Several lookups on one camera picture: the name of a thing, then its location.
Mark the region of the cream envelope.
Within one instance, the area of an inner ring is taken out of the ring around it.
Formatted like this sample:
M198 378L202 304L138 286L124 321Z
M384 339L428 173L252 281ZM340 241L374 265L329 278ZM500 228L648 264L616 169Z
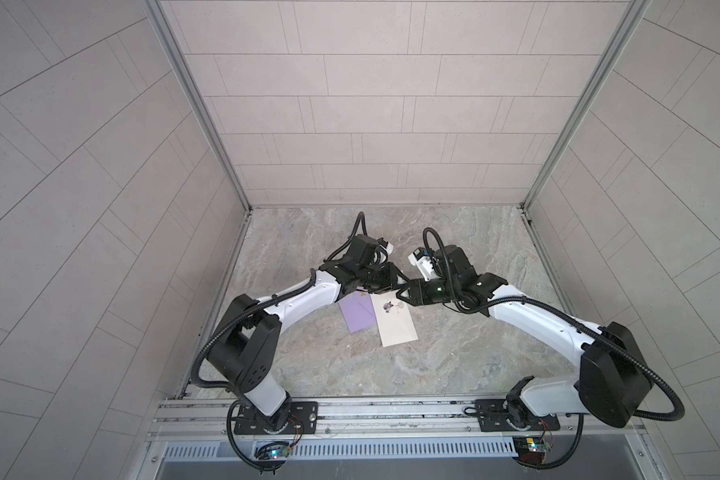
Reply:
M408 304L395 292L371 296L376 323L383 347L416 341L416 332Z

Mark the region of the purple envelope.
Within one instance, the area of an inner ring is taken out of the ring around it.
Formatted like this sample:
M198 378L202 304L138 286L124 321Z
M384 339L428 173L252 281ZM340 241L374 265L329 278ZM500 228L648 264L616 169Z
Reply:
M376 324L372 299L367 292L353 292L339 300L338 305L350 334Z

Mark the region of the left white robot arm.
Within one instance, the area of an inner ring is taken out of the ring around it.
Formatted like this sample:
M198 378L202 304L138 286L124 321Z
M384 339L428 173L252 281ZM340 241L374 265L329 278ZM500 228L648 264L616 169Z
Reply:
M280 334L311 313L356 291L386 292L398 285L391 243L357 234L309 277L270 296L236 297L198 352L191 371L200 388L224 389L251 406L271 430L285 422L291 396L270 373Z

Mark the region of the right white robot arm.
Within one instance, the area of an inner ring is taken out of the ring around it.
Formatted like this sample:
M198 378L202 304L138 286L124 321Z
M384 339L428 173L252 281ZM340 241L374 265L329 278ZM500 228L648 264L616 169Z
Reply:
M507 393L503 409L513 428L527 429L557 414L588 414L621 428L642 415L640 406L658 377L625 326L586 322L532 299L502 277L478 273L455 245L418 248L408 260L421 276L403 283L399 299L411 306L451 304L459 313L507 323L573 365L568 376L528 376Z

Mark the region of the right circuit board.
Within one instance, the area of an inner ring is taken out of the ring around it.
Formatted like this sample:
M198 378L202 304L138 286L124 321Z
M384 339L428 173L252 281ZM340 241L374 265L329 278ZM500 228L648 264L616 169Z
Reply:
M543 464L553 446L552 442L542 437L513 437L512 440L517 453L514 460L531 465Z

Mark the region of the circuit board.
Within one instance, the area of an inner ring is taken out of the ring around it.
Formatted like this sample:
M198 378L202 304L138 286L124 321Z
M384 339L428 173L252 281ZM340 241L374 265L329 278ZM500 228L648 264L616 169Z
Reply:
M292 444L284 441L267 443L255 452L257 461L284 461L292 451Z
M512 440L517 453L514 460L531 465L543 464L553 446L552 442L542 437L513 437Z

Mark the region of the left circuit board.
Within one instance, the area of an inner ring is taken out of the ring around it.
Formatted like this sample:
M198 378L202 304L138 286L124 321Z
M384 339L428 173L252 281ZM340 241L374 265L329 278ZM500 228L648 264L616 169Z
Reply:
M292 451L292 444L284 441L267 443L255 452L257 461L284 461Z

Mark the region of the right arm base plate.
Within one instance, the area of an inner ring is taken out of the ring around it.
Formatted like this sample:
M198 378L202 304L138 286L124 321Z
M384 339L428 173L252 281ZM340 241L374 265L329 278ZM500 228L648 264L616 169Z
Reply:
M519 402L506 399L478 399L473 403L474 416L482 432L539 432L558 431L560 422L555 415L534 416Z

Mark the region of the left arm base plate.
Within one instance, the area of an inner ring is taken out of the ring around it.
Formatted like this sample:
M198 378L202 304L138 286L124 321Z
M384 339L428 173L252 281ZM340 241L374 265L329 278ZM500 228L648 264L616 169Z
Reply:
M253 405L243 406L234 419L234 434L314 434L318 408L315 401L287 400L272 416L266 416Z

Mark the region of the aluminium rail frame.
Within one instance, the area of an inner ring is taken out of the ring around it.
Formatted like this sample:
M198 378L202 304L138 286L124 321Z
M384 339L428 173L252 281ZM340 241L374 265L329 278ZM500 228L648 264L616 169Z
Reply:
M287 462L489 459L514 460L513 437L542 437L553 443L548 458L563 453L577 417L555 415L558 431L482 432L472 408L478 399L498 396L319 397L294 401L319 404L314 434L235 435L239 407L230 399L161 402L141 449L132 479L155 479L171 462L231 462L239 457L228 440L249 459L271 442L292 444Z

